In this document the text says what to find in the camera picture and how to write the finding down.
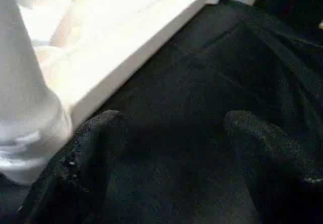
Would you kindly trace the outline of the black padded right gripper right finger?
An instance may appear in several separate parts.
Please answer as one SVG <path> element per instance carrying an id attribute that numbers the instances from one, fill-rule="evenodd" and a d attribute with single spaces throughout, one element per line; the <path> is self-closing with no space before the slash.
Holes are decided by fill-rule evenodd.
<path id="1" fill-rule="evenodd" d="M 261 223 L 322 223 L 322 163 L 280 127 L 249 111 L 224 128 Z"/>

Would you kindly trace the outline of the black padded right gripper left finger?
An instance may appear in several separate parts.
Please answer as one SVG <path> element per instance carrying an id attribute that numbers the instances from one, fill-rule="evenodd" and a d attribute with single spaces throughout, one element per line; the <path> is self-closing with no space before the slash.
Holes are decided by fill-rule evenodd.
<path id="1" fill-rule="evenodd" d="M 107 110 L 83 123 L 31 186 L 18 223 L 105 223 L 107 184 L 124 150 L 124 117 Z"/>

